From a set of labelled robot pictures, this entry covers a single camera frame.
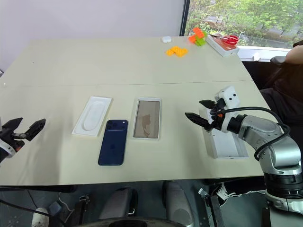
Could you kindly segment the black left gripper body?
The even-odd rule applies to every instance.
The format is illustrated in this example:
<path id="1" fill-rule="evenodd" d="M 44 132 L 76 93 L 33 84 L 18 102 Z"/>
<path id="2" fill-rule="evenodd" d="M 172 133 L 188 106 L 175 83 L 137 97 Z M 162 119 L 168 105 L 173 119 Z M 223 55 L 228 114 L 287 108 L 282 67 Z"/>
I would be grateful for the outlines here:
<path id="1" fill-rule="evenodd" d="M 0 151 L 18 152 L 24 146 L 25 133 L 14 133 L 12 136 L 2 136 L 0 131 Z"/>

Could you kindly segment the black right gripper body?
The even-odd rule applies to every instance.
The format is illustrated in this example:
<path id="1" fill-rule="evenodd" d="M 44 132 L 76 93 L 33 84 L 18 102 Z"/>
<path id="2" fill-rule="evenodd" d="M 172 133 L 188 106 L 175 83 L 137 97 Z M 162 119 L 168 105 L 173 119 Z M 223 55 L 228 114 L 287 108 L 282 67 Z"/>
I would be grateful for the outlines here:
<path id="1" fill-rule="evenodd" d="M 223 98 L 220 98 L 218 101 L 216 101 L 216 107 L 214 109 L 210 109 L 210 115 L 212 118 L 212 122 L 210 124 L 213 125 L 213 129 L 221 130 L 222 129 L 222 124 L 225 118 L 224 113 L 216 113 L 219 111 L 224 110 L 226 106 L 226 103 Z"/>

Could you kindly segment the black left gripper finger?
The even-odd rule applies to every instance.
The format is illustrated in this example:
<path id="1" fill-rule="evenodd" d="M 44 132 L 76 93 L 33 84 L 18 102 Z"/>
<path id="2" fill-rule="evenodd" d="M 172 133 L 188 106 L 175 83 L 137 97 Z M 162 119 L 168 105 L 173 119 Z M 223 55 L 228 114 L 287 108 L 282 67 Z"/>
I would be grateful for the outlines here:
<path id="1" fill-rule="evenodd" d="M 2 136 L 12 136 L 14 134 L 14 130 L 18 128 L 23 118 L 15 118 L 12 120 L 9 120 L 4 125 L 2 125 Z"/>
<path id="2" fill-rule="evenodd" d="M 31 141 L 45 126 L 46 119 L 41 119 L 34 122 L 29 129 L 25 132 L 25 139 Z"/>

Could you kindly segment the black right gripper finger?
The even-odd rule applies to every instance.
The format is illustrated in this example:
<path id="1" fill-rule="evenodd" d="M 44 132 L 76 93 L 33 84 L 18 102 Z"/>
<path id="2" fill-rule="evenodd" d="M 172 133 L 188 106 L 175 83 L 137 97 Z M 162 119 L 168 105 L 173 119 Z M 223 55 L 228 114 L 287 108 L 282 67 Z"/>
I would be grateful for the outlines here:
<path id="1" fill-rule="evenodd" d="M 207 109 L 214 109 L 216 107 L 216 102 L 212 100 L 201 100 L 199 103 Z"/>
<path id="2" fill-rule="evenodd" d="M 185 116 L 194 124 L 201 126 L 207 132 L 210 132 L 213 129 L 213 125 L 208 122 L 207 119 L 202 118 L 196 113 L 185 113 Z"/>

